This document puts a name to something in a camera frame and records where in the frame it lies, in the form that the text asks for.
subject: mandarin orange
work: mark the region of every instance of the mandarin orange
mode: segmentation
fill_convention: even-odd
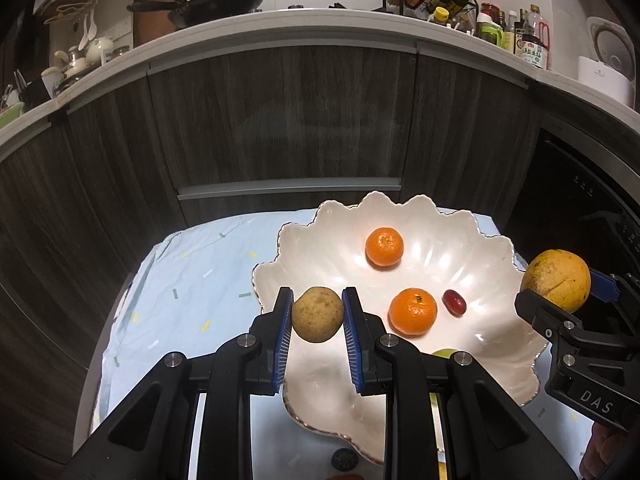
[[[391,301],[389,321],[405,335],[422,335],[433,326],[437,313],[431,294],[421,288],[406,288]]]
[[[398,263],[402,258],[404,242],[400,233],[392,227],[379,227],[367,238],[365,253],[373,264],[379,267],[389,267]]]

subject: fruit bowl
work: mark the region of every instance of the fruit bowl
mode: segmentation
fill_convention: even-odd
[[[404,240],[402,260],[385,270],[374,268],[364,249],[367,236],[381,226],[393,227]],[[514,309],[522,272],[513,255],[511,241],[483,235],[469,211],[443,214],[424,195],[395,204],[372,192],[355,206],[324,202],[308,226],[284,224],[276,259],[255,267],[253,284],[264,312],[273,309],[281,286],[292,288],[295,299],[312,286],[338,295],[355,286],[363,310],[380,316],[388,332],[395,332],[387,319],[394,296],[423,288],[436,299],[438,313],[433,327],[411,342],[422,352],[471,353],[523,405],[540,389],[533,365],[546,341]],[[447,289],[465,298],[461,317],[442,304]],[[372,462],[383,461],[385,399],[356,394],[343,330],[320,344],[292,333],[283,398],[306,428],[340,436]]]

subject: black frying pan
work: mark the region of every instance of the black frying pan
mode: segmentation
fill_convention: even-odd
[[[170,10],[169,20],[177,28],[191,27],[229,16],[245,14],[258,8],[263,0],[173,0],[172,2],[136,2],[130,12]]]

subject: light blue tablecloth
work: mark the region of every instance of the light blue tablecloth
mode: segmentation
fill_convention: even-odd
[[[94,429],[167,352],[180,351],[187,357],[208,354],[246,332],[260,313],[252,269],[275,258],[281,225],[308,224],[315,212],[225,218],[175,233],[154,247],[116,313],[102,359]],[[484,234],[499,234],[491,218],[476,218]],[[543,383],[549,362],[547,349],[536,364]],[[200,402],[190,478],[195,478],[202,408]],[[524,410],[577,472],[590,436],[590,421],[545,392]],[[324,480],[337,473],[330,466],[330,457],[346,444],[297,425],[280,396],[252,397],[251,416],[256,480]],[[382,478],[382,468],[364,459],[354,472],[366,480]]]

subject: metal screw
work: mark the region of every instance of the metal screw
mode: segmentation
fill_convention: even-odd
[[[466,352],[456,352],[453,354],[453,360],[457,362],[460,366],[469,366],[474,359],[471,357],[471,354]]]
[[[400,340],[395,334],[383,334],[380,336],[380,344],[382,346],[391,348],[392,346],[396,346],[399,342]]]
[[[169,368],[175,368],[182,362],[182,354],[180,352],[171,352],[164,356],[164,365]]]
[[[236,342],[243,348],[255,345],[255,341],[255,335],[253,334],[242,334],[238,336],[238,339],[236,339]]]

